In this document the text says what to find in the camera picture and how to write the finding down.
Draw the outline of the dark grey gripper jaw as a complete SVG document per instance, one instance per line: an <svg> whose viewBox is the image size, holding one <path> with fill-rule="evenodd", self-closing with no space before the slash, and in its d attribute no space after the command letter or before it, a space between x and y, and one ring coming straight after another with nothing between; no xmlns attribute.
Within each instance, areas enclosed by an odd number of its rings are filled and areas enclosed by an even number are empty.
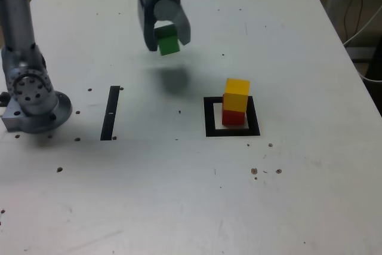
<svg viewBox="0 0 382 255"><path fill-rule="evenodd" d="M156 51L158 43L154 32L156 23L154 0L138 0L138 19L147 49Z"/></svg>

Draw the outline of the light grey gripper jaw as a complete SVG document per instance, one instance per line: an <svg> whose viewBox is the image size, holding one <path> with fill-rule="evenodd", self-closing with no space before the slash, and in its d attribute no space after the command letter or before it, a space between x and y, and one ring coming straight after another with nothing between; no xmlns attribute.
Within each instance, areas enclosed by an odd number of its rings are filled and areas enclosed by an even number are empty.
<svg viewBox="0 0 382 255"><path fill-rule="evenodd" d="M154 7L154 15L157 20L170 21L175 26L178 39L183 45L190 42L190 22L181 5L181 0L159 0Z"/></svg>

